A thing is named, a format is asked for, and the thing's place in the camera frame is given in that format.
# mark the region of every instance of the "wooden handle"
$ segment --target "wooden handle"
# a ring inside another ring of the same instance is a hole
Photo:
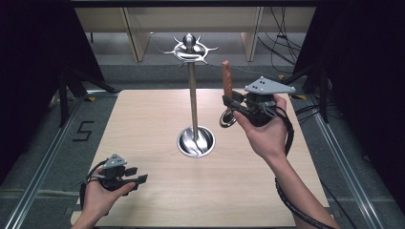
[[[229,61],[223,62],[224,95],[232,98],[232,76],[229,69]]]

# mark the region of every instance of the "black panel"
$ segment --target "black panel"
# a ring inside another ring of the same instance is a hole
[[[28,147],[65,64],[102,80],[74,9],[0,3],[0,183]]]
[[[330,71],[333,95],[405,213],[405,5],[366,1],[357,10]]]

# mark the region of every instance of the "hand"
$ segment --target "hand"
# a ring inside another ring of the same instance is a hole
[[[94,174],[100,174],[101,171],[102,168],[99,168]],[[93,228],[99,219],[108,214],[117,199],[131,192],[135,185],[134,182],[127,183],[111,192],[104,189],[97,180],[90,181],[86,187],[83,211],[73,228]]]
[[[286,110],[287,102],[285,99],[275,94],[274,100],[277,107]],[[262,157],[267,163],[272,159],[286,157],[287,128],[280,117],[272,118],[265,126],[255,127],[239,112],[234,112],[233,115],[245,130],[250,146],[258,156]]]

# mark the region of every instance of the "wooden table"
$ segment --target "wooden table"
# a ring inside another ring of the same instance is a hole
[[[274,187],[274,174],[250,148],[235,124],[223,129],[223,90],[197,90],[199,125],[216,137],[207,156],[191,158],[177,148],[192,125],[189,90],[122,91],[111,113],[93,166],[113,153],[127,167],[148,174],[136,192],[120,198],[98,226],[272,227],[293,226],[291,212]],[[306,141],[288,99],[295,138],[288,159],[328,206]],[[80,212],[74,212],[74,223]]]

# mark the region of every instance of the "metal stand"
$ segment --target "metal stand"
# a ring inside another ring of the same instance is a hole
[[[188,65],[188,73],[190,75],[190,100],[191,100],[191,115],[193,126],[184,129],[178,137],[178,148],[186,156],[202,157],[211,153],[215,145],[215,137],[210,130],[205,127],[199,126],[197,118],[197,94],[196,94],[196,62],[202,61],[208,55],[208,52],[216,49],[208,49],[200,43],[200,37],[196,38],[188,33],[182,42],[175,40],[179,43],[171,52],[180,61],[181,66],[184,63]]]

